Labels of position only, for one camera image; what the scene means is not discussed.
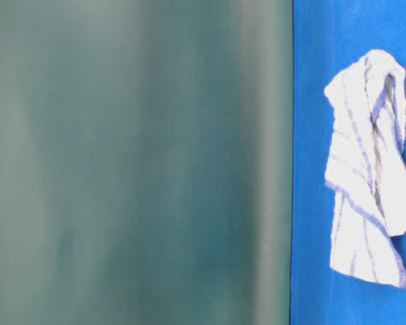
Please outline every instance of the blue surface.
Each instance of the blue surface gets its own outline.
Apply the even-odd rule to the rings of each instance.
[[[406,325],[406,290],[356,280],[329,267],[334,193],[323,176],[333,110],[323,88],[376,48],[406,69],[406,5],[295,0],[292,324]],[[394,243],[406,266],[406,234]]]

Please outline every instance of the blue stripe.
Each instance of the blue stripe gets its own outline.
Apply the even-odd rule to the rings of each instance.
[[[351,267],[350,267],[350,275],[355,276],[355,262],[357,261],[357,251],[353,253],[352,261],[351,261]]]
[[[376,191],[374,192],[374,198],[376,200],[376,205],[378,206],[379,212],[383,216],[384,221],[385,221],[384,208],[382,206],[382,201],[380,200],[380,191],[379,191],[378,187],[376,187]]]
[[[403,153],[404,150],[404,141],[401,137],[401,128],[400,128],[400,122],[399,122],[399,117],[398,117],[398,112],[399,108],[397,107],[397,99],[395,97],[395,89],[397,84],[395,83],[395,78],[391,74],[388,75],[388,78],[390,79],[392,83],[392,88],[393,93],[392,93],[392,109],[394,110],[394,125],[395,125],[395,135],[397,139],[397,147],[399,148],[400,153]]]
[[[336,227],[336,231],[334,233],[334,241],[332,243],[331,261],[334,260],[334,251],[335,251],[335,248],[337,247],[337,238],[338,238],[338,232],[340,231],[340,226],[341,226],[341,217],[343,216],[344,201],[345,201],[344,195],[342,195],[341,203],[340,203],[340,210],[338,211],[337,227]]]
[[[370,245],[368,242],[367,220],[365,218],[363,218],[363,235],[364,235],[365,246],[367,247],[368,257],[369,257],[370,263],[371,263],[371,272],[373,274],[373,277],[374,277],[374,280],[376,281],[376,283],[379,283],[378,276],[376,275],[376,263],[374,261],[374,256],[370,250]]]
[[[380,156],[380,152],[376,147],[374,147],[374,153],[376,155],[376,161],[379,162],[380,165],[382,166],[382,157]]]
[[[390,119],[391,122],[391,134],[392,134],[392,139],[394,141],[394,145],[397,149],[397,152],[399,154],[399,156],[401,157],[401,159],[403,160],[402,152],[401,152],[401,147],[400,147],[400,143],[397,141],[397,130],[396,130],[396,121],[395,121],[395,116],[394,116],[394,112],[391,112],[390,108],[385,105],[385,112],[388,114],[388,117]]]
[[[380,95],[379,95],[378,99],[376,100],[376,103],[373,106],[373,112],[371,113],[371,123],[374,124],[376,122],[376,120],[378,119],[380,110],[382,109],[382,106],[385,102],[387,94],[388,94],[388,92],[387,92],[386,86],[384,84],[384,88],[380,92]]]
[[[335,154],[330,154],[329,156],[330,159],[338,161],[339,163],[344,164],[346,167],[349,168],[349,164],[343,160],[342,158],[340,158],[339,156],[336,156]],[[367,179],[365,178],[365,176],[362,174],[362,172],[360,172],[358,169],[356,168],[351,168],[352,173],[354,173],[355,175],[358,175],[366,184],[368,184]]]
[[[378,129],[376,124],[373,124],[373,130],[376,132],[376,134],[380,138],[380,141],[382,141],[382,143],[384,144],[384,147],[385,147],[386,151],[388,151],[388,148],[386,147],[386,142],[384,140],[384,136],[382,135],[382,133],[380,132],[380,130]]]

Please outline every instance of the green surface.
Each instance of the green surface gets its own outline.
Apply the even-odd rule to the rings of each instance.
[[[288,2],[0,0],[0,325],[288,323]]]

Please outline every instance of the green backdrop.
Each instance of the green backdrop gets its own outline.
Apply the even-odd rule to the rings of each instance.
[[[0,325],[288,323],[291,6],[0,0]]]

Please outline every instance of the towel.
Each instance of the towel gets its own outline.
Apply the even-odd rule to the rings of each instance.
[[[335,191],[330,267],[406,288],[390,237],[406,232],[405,69],[372,50],[325,88],[334,131],[325,183]]]

